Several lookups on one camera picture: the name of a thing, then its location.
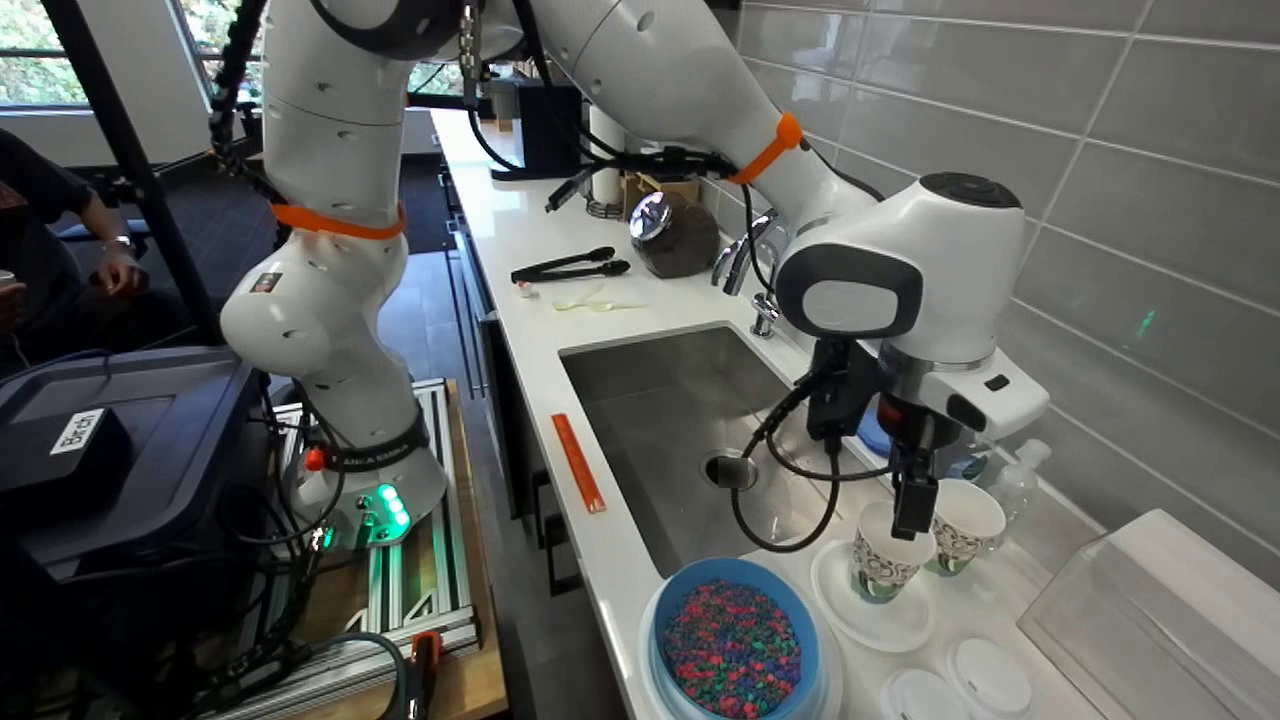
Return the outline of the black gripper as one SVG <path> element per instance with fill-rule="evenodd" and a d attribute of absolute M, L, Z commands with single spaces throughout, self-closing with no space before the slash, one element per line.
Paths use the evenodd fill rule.
<path fill-rule="evenodd" d="M 942 470 L 936 456 L 966 437 L 966 424 L 911 398 L 892 369 L 847 336 L 815 341 L 808 380 L 808 437 L 844 441 L 864 415 L 878 415 L 890 437 L 892 535 L 916 541 L 928 533 Z"/>

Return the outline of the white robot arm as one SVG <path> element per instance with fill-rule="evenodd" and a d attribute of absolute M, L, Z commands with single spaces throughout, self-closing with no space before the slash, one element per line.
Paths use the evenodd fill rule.
<path fill-rule="evenodd" d="M 408 262 L 401 151 L 408 77 L 521 50 L 572 98 L 550 118 L 553 172 L 582 182 L 631 155 L 587 108 L 641 135 L 659 172 L 712 172 L 790 226 L 780 315 L 815 341 L 802 374 L 814 432 L 837 441 L 882 403 L 892 432 L 892 533 L 936 520 L 931 456 L 1030 427 L 1048 390 L 996 348 L 1030 214 L 973 172 L 882 197 L 837 172 L 777 108 L 706 0 L 241 0 L 221 86 L 264 60 L 260 165 L 286 239 L 237 282 L 221 332 L 241 360 L 302 385 L 321 424 L 292 502 L 371 542 L 404 541 L 447 495 L 408 369 L 375 315 Z"/>

